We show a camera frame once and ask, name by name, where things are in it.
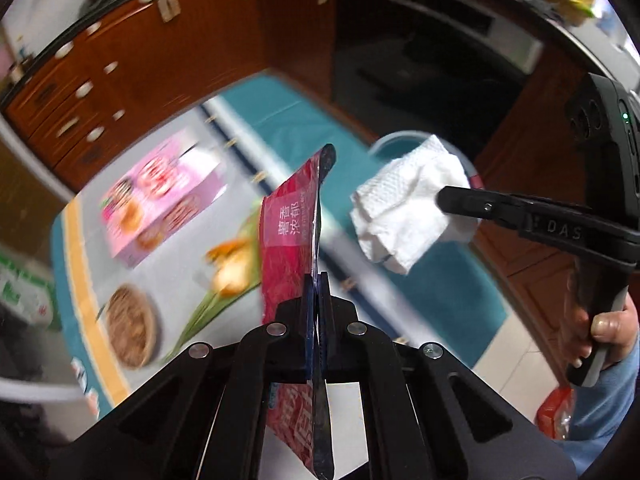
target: pink box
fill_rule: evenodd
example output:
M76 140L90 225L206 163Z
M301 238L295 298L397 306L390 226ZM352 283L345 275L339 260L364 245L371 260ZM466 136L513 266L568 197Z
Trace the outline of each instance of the pink box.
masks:
M111 256L134 267L225 190L219 159L177 132L114 184L100 209Z

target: black device handle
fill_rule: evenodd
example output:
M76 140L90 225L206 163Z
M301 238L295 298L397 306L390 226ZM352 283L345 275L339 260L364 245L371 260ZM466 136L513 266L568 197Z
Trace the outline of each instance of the black device handle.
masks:
M628 289L629 275L620 270L580 258L577 261L576 293L578 304L589 314L589 326L593 318L604 312L622 310ZM582 365L575 368L569 364L566 378L575 386L593 386L604 365L609 344L592 339L591 354L582 359Z

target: white cloth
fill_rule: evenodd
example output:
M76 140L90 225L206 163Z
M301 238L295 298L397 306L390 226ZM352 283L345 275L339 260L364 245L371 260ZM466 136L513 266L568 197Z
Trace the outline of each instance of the white cloth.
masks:
M437 240L469 242L478 221L438 208L436 196L445 186L468 188L469 182L436 136L362 184L351 196L351 221L367 258L407 274Z

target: metal screw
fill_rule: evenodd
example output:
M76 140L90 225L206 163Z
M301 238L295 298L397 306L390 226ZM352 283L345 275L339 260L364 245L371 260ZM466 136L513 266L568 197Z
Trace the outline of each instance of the metal screw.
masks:
M436 343L428 343L422 348L422 352L429 359L439 359L442 357L442 346L437 345Z
M282 323L270 323L267 325L267 334L273 335L274 337L284 335L286 331L287 327Z
M365 335L365 333L367 332L367 325L359 321L349 323L347 325L347 332L353 335Z
M209 346L204 343L196 343L189 347L189 356L194 359L202 359L209 355Z

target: round brown object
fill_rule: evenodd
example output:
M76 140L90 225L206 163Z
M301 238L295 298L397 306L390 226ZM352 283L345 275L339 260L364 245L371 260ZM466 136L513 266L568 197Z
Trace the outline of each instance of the round brown object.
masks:
M145 295L132 285L120 286L107 305L107 334L118 361L140 368L156 345L156 317Z

